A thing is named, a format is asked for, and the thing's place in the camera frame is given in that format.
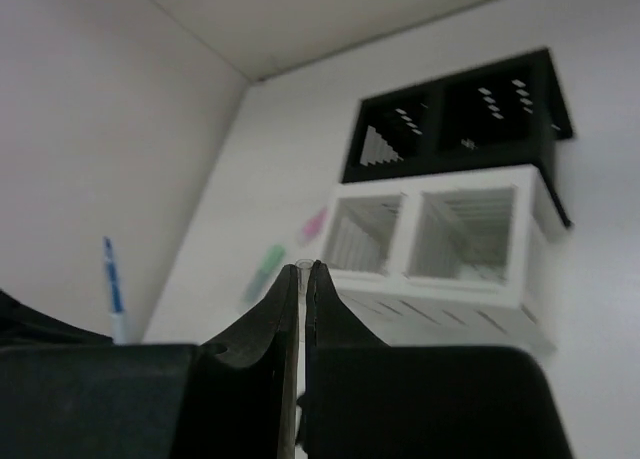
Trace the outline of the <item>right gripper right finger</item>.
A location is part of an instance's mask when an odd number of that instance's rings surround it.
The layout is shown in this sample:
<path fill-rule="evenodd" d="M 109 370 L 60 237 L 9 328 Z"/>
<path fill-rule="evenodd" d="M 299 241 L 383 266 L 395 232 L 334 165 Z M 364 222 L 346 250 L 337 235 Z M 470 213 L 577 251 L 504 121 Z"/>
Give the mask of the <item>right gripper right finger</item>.
<path fill-rule="evenodd" d="M 339 298 L 306 295 L 302 448 L 310 458 L 569 458 L 547 379 L 503 346 L 390 346 Z"/>

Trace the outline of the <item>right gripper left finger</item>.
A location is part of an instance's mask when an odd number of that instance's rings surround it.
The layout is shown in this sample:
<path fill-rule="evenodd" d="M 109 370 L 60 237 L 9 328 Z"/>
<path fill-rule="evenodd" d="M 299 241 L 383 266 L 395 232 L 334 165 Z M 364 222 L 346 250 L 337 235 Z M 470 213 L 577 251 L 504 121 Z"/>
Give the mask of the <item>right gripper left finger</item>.
<path fill-rule="evenodd" d="M 2 456 L 293 457 L 297 279 L 200 345 L 117 345 L 3 295 Z"/>

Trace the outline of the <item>blue pen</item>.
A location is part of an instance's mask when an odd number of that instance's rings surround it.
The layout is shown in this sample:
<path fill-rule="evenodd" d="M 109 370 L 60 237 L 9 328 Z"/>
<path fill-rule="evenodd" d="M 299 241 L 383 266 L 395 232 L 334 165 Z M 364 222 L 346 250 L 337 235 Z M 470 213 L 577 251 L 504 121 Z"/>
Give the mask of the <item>blue pen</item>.
<path fill-rule="evenodd" d="M 122 299 L 112 241 L 106 236 L 103 237 L 103 254 L 105 275 L 110 295 L 112 339 L 115 344 L 127 344 L 129 342 L 127 313 Z"/>

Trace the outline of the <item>small clear pen cap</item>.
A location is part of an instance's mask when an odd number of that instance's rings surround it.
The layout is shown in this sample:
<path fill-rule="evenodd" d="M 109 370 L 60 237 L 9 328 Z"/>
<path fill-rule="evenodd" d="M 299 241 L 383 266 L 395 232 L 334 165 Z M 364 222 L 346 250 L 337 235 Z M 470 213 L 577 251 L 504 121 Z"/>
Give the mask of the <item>small clear pen cap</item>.
<path fill-rule="evenodd" d="M 298 273 L 298 366 L 297 389 L 301 395 L 305 391 L 305 324 L 306 297 L 309 277 L 313 267 L 312 259 L 300 259 L 295 263 Z"/>

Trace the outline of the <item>green highlighter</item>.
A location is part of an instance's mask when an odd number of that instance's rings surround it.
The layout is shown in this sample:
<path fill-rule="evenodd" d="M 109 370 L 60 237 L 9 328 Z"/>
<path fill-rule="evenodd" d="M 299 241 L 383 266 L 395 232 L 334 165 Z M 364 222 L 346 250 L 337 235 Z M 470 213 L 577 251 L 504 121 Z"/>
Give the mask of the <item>green highlighter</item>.
<path fill-rule="evenodd" d="M 244 293 L 243 302 L 245 304 L 250 305 L 260 299 L 263 287 L 278 270 L 285 255 L 286 249 L 282 244 L 274 244 L 266 251 Z"/>

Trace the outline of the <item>pink highlighter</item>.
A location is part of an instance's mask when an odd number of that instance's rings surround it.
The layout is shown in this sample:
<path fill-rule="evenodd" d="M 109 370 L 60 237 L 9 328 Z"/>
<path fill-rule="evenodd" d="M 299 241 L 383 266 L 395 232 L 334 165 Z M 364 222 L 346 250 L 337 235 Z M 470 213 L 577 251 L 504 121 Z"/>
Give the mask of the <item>pink highlighter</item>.
<path fill-rule="evenodd" d="M 320 234 L 323 228 L 326 214 L 327 208 L 324 207 L 303 224 L 297 236 L 297 241 L 299 244 L 308 244 Z"/>

